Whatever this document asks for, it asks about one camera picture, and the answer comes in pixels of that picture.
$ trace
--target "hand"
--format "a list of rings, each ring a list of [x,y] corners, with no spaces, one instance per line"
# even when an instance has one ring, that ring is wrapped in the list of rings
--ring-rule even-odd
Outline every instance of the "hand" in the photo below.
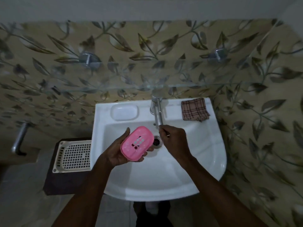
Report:
[[[121,153],[120,146],[122,142],[129,136],[130,129],[129,127],[126,129],[125,133],[117,138],[102,154],[101,156],[105,157],[110,165],[114,168],[115,166],[119,166],[125,163],[130,162],[124,155]],[[147,151],[153,151],[154,149],[150,147]],[[144,157],[147,155],[147,152],[143,154],[143,156],[136,162],[142,162]]]
[[[184,129],[169,125],[160,125],[159,133],[163,144],[178,162],[192,158]]]

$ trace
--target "forearm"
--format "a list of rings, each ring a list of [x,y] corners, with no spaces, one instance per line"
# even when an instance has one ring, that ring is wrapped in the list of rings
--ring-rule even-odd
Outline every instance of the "forearm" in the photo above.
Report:
[[[111,170],[112,166],[101,155],[85,182],[70,199],[52,227],[94,227]]]
[[[221,227],[266,227],[253,212],[211,176],[194,158],[180,161]]]

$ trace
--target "white sink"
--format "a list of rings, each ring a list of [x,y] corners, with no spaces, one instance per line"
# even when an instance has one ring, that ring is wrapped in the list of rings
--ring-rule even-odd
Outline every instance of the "white sink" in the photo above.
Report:
[[[189,149],[199,163],[215,179],[219,180],[226,168],[226,152],[219,126],[211,106],[206,98],[206,108],[210,118],[203,122],[183,121],[181,101],[188,99],[169,99],[161,103],[164,111],[163,123],[181,127],[186,131]],[[128,121],[116,121],[111,117],[111,108],[138,107],[137,116]],[[131,132],[146,126],[154,135],[159,135],[154,126],[154,115],[149,111],[150,100],[121,103],[96,104],[95,121],[91,145],[91,167],[102,152],[127,127]],[[113,169],[104,193],[129,201],[161,201],[186,197],[198,193],[198,189],[186,171],[170,155],[165,146],[150,152],[141,163],[127,163]]]

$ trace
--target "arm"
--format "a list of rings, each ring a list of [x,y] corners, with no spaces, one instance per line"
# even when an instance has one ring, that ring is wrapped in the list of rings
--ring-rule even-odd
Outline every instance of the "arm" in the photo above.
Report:
[[[130,133],[126,132],[117,138],[98,158],[87,179],[78,192],[70,199],[61,211],[52,227],[94,227],[98,217],[101,198],[108,177],[115,166],[129,162],[120,151],[121,143]]]
[[[159,133],[167,150],[195,183],[220,226],[267,226],[191,155],[183,129],[162,125]]]

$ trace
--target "towel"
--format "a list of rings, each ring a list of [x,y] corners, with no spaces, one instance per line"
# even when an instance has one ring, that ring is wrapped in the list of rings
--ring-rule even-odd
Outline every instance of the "towel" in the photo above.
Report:
[[[204,98],[192,99],[181,102],[183,120],[200,121],[209,119]]]

